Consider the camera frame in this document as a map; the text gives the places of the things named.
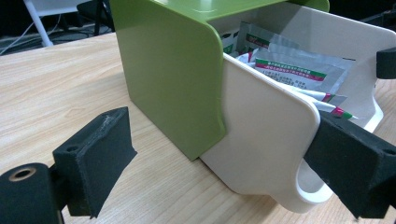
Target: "packet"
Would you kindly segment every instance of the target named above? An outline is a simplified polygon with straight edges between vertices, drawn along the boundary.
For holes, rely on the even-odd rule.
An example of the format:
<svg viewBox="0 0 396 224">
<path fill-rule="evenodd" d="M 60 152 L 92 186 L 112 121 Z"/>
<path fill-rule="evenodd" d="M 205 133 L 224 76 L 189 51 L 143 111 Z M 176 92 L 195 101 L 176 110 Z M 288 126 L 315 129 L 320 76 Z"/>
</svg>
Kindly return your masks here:
<svg viewBox="0 0 396 224">
<path fill-rule="evenodd" d="M 328 103 L 324 103 L 321 102 L 319 100 L 316 100 L 315 98 L 299 93 L 299 92 L 294 92 L 294 94 L 300 96 L 301 98 L 305 99 L 308 102 L 312 102 L 312 104 L 314 104 L 314 106 L 317 108 L 317 110 L 321 110 L 321 111 L 325 111 L 325 112 L 329 112 L 333 115 L 335 115 L 337 118 L 342 118 L 342 119 L 358 119 L 357 117 L 353 116 L 352 114 L 346 112 L 345 110 L 343 110 L 342 108 L 335 106 L 335 105 L 331 105 Z"/>
<path fill-rule="evenodd" d="M 289 48 L 299 48 L 299 44 L 282 35 L 274 34 L 258 25 L 241 21 L 236 42 L 236 51 L 240 54 L 244 54 L 258 48 L 268 49 L 270 43 Z"/>
<path fill-rule="evenodd" d="M 232 54 L 233 52 L 235 52 L 238 33 L 239 33 L 239 29 L 236 29 L 226 32 L 220 36 L 224 53 Z"/>
<path fill-rule="evenodd" d="M 303 57 L 269 52 L 259 49 L 255 69 L 268 77 L 303 90 L 335 93 L 337 81 L 345 69 L 325 63 L 317 63 Z"/>
<path fill-rule="evenodd" d="M 279 85 L 282 86 L 285 89 L 291 90 L 291 91 L 297 91 L 299 93 L 302 93 L 304 95 L 310 96 L 315 98 L 318 101 L 339 106 L 341 103 L 343 103 L 347 97 L 344 95 L 337 95 L 337 94 L 331 94 L 327 92 L 321 92 L 321 91 L 308 91 L 308 90 L 302 90 L 297 87 L 292 87 L 283 83 L 279 82 Z"/>
<path fill-rule="evenodd" d="M 253 63 L 252 67 L 254 67 L 254 64 L 256 62 L 256 53 L 257 53 L 258 50 L 259 49 L 254 49 L 251 52 L 241 54 L 241 55 L 235 57 L 235 59 L 238 60 L 241 63 L 246 63 L 246 64 L 252 64 Z"/>
<path fill-rule="evenodd" d="M 341 57 L 334 57 L 330 55 L 309 52 L 302 49 L 287 48 L 273 43 L 270 44 L 268 51 L 272 53 L 286 54 L 290 57 L 305 59 L 308 60 L 309 62 L 325 63 L 344 69 L 344 73 L 336 80 L 336 82 L 333 84 L 329 92 L 338 91 L 344 80 L 347 78 L 350 68 L 355 62 L 354 60 L 350 60 L 350 59 L 344 59 Z"/>
</svg>

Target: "white cable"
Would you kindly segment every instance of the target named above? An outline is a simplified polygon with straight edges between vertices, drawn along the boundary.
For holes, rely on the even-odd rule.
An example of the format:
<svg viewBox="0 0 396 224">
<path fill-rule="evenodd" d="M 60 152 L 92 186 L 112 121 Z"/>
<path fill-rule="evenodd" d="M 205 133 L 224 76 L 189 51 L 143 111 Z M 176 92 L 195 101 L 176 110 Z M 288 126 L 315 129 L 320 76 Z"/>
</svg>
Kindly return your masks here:
<svg viewBox="0 0 396 224">
<path fill-rule="evenodd" d="M 58 25 L 59 25 L 59 22 L 60 22 L 60 21 L 61 21 L 61 15 L 59 15 L 58 21 L 56 22 L 56 25 L 53 27 L 53 29 L 52 29 L 51 31 L 47 32 L 48 35 L 51 35 L 51 34 L 55 31 L 55 29 L 58 28 Z M 20 41 L 20 40 L 26 35 L 26 33 L 27 33 L 27 32 L 29 31 L 29 29 L 33 26 L 33 24 L 35 24 L 35 23 L 32 22 L 32 23 L 29 25 L 29 27 L 27 27 L 27 29 L 23 32 L 23 34 L 22 34 L 20 37 L 18 37 L 18 39 L 14 40 L 14 41 L 13 41 L 11 44 L 9 44 L 7 47 L 3 48 L 3 50 L 0 52 L 0 56 L 3 55 L 4 52 L 6 52 L 8 49 L 10 49 L 10 48 L 12 48 L 12 47 L 17 47 L 17 46 L 20 46 L 20 45 L 25 44 L 25 43 L 27 43 L 27 42 L 30 42 L 30 41 L 32 41 L 32 40 L 35 40 L 35 39 L 40 38 L 40 37 L 34 38 L 34 39 L 31 39 L 31 40 L 27 40 L 27 41 L 21 42 L 21 43 L 18 44 L 18 45 L 15 45 L 15 43 L 17 43 L 18 41 Z"/>
<path fill-rule="evenodd" d="M 29 27 L 27 27 L 27 29 L 23 32 L 23 34 L 16 40 L 14 40 L 14 42 L 12 42 L 10 45 L 8 45 L 8 47 L 6 47 L 5 49 L 3 49 L 0 52 L 0 55 L 2 55 L 4 52 L 6 52 L 9 48 L 11 48 L 15 43 L 17 43 L 18 41 L 20 41 L 21 38 L 23 38 L 26 33 L 30 30 L 30 28 L 33 26 L 33 24 L 35 24 L 34 22 L 32 22 L 32 24 L 29 25 Z"/>
</svg>

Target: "curved white edge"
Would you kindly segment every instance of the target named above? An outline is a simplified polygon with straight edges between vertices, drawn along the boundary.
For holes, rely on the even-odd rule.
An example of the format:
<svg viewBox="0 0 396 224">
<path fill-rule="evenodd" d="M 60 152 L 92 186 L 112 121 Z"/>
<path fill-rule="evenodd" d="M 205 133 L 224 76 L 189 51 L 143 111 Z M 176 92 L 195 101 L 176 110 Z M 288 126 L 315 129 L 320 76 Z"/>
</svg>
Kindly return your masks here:
<svg viewBox="0 0 396 224">
<path fill-rule="evenodd" d="M 271 79 L 270 77 L 266 76 L 265 74 L 257 71 L 256 69 L 249 67 L 241 62 L 239 62 L 238 60 L 236 60 L 235 58 L 233 58 L 232 56 L 223 53 L 223 57 L 225 60 L 228 60 L 232 63 L 234 63 L 235 65 L 237 65 L 238 67 L 247 70 L 247 72 L 249 72 L 251 75 L 253 75 L 255 78 L 264 81 L 270 85 L 272 85 L 273 87 L 278 88 L 279 90 L 283 91 L 283 92 L 287 92 L 291 97 L 298 99 L 300 102 L 303 102 L 304 104 L 308 105 L 312 112 L 314 112 L 314 116 L 315 116 L 315 123 L 317 124 L 317 127 L 320 124 L 320 114 L 317 110 L 317 108 L 314 106 L 314 104 L 312 104 L 312 102 L 308 102 L 304 99 L 302 99 L 301 97 L 299 97 L 295 92 L 284 89 L 281 85 L 279 85 L 275 80 Z"/>
<path fill-rule="evenodd" d="M 375 130 L 376 126 L 378 126 L 381 119 L 384 118 L 384 112 L 382 112 L 382 109 L 381 109 L 381 107 L 379 107 L 374 96 L 373 96 L 373 103 L 375 106 L 375 113 L 374 113 L 373 117 L 363 127 L 364 130 L 366 130 L 367 132 L 370 132 L 370 133 L 372 133 Z"/>
<path fill-rule="evenodd" d="M 302 160 L 299 165 L 295 179 L 295 188 L 297 189 L 298 194 L 306 203 L 318 204 L 326 202 L 330 199 L 330 197 L 332 197 L 332 190 L 323 181 L 320 180 L 321 187 L 318 188 L 318 190 L 316 190 L 315 192 L 307 192 L 300 187 L 298 178 L 301 172 L 300 168 L 302 165 L 304 165 L 304 163 L 306 164 L 306 161 Z M 315 175 L 318 179 L 320 179 L 320 177 L 318 177 L 318 175 L 314 171 L 311 170 L 310 172 L 312 172 L 311 175 Z"/>
</svg>

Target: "table surface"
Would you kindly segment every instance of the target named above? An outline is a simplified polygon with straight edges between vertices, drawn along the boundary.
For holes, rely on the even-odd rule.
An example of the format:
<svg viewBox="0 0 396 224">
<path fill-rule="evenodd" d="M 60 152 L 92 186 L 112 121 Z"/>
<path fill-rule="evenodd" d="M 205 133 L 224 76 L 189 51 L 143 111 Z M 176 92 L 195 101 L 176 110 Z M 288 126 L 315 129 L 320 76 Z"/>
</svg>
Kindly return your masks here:
<svg viewBox="0 0 396 224">
<path fill-rule="evenodd" d="M 29 162 L 53 164 L 52 150 L 97 115 L 130 110 L 137 156 L 97 219 L 66 223 L 357 223 L 333 195 L 306 214 L 269 196 L 229 190 L 200 160 L 189 161 L 130 101 L 115 34 L 0 57 L 0 174 Z M 396 145 L 396 80 L 379 80 L 385 117 L 375 134 Z M 359 223 L 393 223 L 385 219 Z"/>
</svg>

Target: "green panel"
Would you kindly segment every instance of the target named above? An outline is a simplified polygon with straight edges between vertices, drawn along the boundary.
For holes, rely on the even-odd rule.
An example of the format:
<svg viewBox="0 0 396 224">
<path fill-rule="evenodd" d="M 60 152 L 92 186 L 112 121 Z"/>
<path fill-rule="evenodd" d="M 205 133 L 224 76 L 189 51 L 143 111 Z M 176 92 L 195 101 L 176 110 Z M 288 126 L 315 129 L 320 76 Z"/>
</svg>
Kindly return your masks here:
<svg viewBox="0 0 396 224">
<path fill-rule="evenodd" d="M 207 21 L 283 0 L 113 0 L 132 101 L 190 159 L 225 134 L 222 45 Z M 328 10 L 327 0 L 294 0 Z"/>
</svg>

